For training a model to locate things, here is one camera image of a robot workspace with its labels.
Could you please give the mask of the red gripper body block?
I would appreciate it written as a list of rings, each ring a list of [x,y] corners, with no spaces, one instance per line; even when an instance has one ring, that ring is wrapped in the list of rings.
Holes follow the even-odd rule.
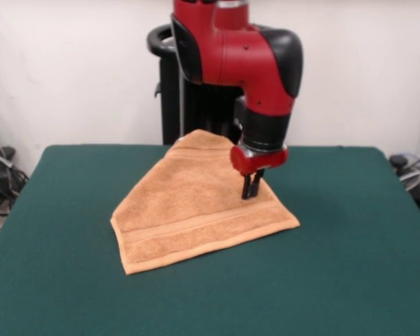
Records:
[[[274,152],[255,152],[236,145],[230,150],[230,161],[241,175],[252,175],[261,169],[271,169],[283,165],[288,159],[288,148],[285,146]]]

